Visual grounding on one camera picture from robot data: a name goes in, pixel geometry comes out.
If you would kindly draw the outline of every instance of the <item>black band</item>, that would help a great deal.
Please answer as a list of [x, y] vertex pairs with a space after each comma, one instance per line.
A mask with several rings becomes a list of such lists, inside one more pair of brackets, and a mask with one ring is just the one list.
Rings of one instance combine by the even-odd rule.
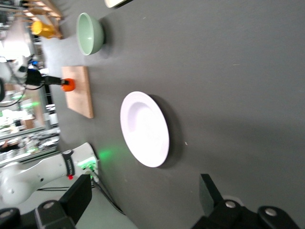
[[71, 158], [71, 155], [73, 154], [73, 150], [67, 150], [63, 152], [61, 155], [66, 163], [67, 167], [67, 176], [69, 175], [75, 175], [75, 169], [74, 169], [74, 164]]

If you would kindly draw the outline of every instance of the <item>white plate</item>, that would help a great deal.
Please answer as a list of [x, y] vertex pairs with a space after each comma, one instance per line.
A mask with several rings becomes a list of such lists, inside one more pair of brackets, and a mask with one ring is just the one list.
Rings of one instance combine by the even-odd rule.
[[125, 142], [134, 157], [148, 167], [162, 165], [170, 140], [156, 102], [145, 93], [131, 92], [122, 103], [120, 116]]
[[108, 8], [115, 7], [126, 0], [105, 0], [105, 4]]

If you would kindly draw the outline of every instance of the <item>white object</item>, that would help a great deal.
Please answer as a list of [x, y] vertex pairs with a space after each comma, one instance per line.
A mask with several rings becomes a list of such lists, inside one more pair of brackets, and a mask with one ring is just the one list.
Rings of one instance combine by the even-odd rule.
[[[73, 149], [71, 161], [75, 176], [88, 173], [91, 165], [97, 173], [97, 158], [89, 143]], [[27, 200], [41, 186], [67, 175], [62, 154], [43, 159], [31, 168], [24, 169], [23, 164], [13, 162], [0, 169], [0, 195], [7, 205], [17, 205]]]
[[105, 4], [108, 8], [112, 8], [115, 7], [119, 4], [121, 4], [122, 2], [125, 2], [126, 0], [105, 0]]
[[148, 167], [165, 161], [169, 134], [165, 118], [156, 102], [147, 94], [132, 92], [121, 106], [121, 129], [135, 158]]

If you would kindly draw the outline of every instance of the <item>bowl rim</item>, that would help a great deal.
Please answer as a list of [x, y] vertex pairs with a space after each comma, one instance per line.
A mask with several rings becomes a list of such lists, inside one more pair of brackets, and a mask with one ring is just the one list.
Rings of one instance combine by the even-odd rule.
[[93, 31], [93, 23], [92, 23], [92, 21], [91, 21], [90, 15], [87, 14], [87, 13], [85, 13], [85, 12], [84, 12], [84, 13], [81, 13], [81, 14], [78, 16], [78, 18], [77, 18], [77, 26], [76, 26], [77, 42], [78, 42], [78, 45], [79, 45], [79, 47], [80, 47], [80, 50], [81, 50], [82, 54], [88, 56], [88, 55], [90, 55], [90, 54], [92, 53], [92, 50], [93, 50], [93, 47], [94, 47], [94, 36], [92, 36], [92, 47], [91, 47], [90, 52], [89, 52], [89, 53], [85, 53], [85, 51], [84, 51], [83, 48], [82, 48], [82, 45], [81, 45], [81, 42], [80, 42], [80, 38], [79, 38], [79, 32], [80, 32], [80, 31], [79, 31], [79, 24], [80, 24], [80, 19], [81, 19], [82, 16], [85, 16], [86, 19], [87, 19], [87, 21], [89, 22], [91, 33], [94, 33], [94, 31]]

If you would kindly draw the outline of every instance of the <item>orange object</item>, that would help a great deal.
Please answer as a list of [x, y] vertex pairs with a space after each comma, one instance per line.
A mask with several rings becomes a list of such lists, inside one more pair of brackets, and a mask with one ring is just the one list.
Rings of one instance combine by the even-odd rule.
[[56, 32], [52, 25], [46, 25], [41, 21], [35, 21], [31, 26], [32, 33], [37, 36], [42, 36], [45, 38], [52, 38], [56, 36]]
[[66, 84], [62, 84], [61, 85], [61, 88], [64, 92], [71, 92], [75, 89], [75, 81], [73, 79], [70, 79], [70, 78], [67, 78], [67, 79], [64, 79], [65, 81], [68, 81], [69, 84], [66, 85]]

